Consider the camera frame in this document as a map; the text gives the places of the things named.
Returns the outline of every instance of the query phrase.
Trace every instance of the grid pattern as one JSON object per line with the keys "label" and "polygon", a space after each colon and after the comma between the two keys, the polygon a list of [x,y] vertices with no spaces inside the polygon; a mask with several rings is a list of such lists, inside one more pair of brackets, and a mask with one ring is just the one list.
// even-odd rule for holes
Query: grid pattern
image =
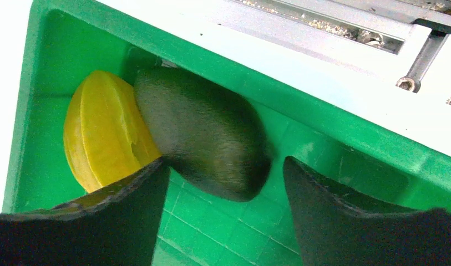
{"label": "grid pattern", "polygon": [[[278,148],[289,119],[252,104]],[[172,171],[153,265],[302,265],[282,163],[279,155],[262,193],[246,203],[204,193]]]}

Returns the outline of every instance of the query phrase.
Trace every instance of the avocado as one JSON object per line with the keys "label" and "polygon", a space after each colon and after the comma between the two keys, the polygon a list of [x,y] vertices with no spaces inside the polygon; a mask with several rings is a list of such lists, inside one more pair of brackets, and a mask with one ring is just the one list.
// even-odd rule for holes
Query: avocado
{"label": "avocado", "polygon": [[180,68],[140,71],[135,98],[169,165],[212,195],[252,200],[271,167],[264,126],[239,94]]}

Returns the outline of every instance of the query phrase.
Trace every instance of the green plastic tray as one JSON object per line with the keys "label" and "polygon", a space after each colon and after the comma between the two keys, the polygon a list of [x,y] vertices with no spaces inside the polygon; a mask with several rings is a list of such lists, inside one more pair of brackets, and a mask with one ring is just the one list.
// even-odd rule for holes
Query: green plastic tray
{"label": "green plastic tray", "polygon": [[285,156],[380,200],[451,211],[450,157],[100,3],[36,0],[3,212],[52,208],[85,194],[63,148],[75,89],[95,69],[132,83],[132,69],[158,57],[247,97],[278,156],[262,193],[247,203],[202,193],[173,172],[153,265],[300,265]]}

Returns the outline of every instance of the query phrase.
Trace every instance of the yellow fruit slice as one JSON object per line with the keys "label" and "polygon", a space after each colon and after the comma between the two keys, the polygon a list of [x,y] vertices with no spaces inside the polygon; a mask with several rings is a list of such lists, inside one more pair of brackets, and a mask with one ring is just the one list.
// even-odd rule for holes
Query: yellow fruit slice
{"label": "yellow fruit slice", "polygon": [[75,179],[92,192],[161,156],[121,78],[92,72],[76,90],[64,125],[64,146]]}
{"label": "yellow fruit slice", "polygon": [[88,164],[82,138],[82,121],[80,119],[80,102],[84,83],[75,91],[67,110],[64,125],[64,147],[68,164],[75,179],[86,191],[95,191],[101,184],[93,175]]}

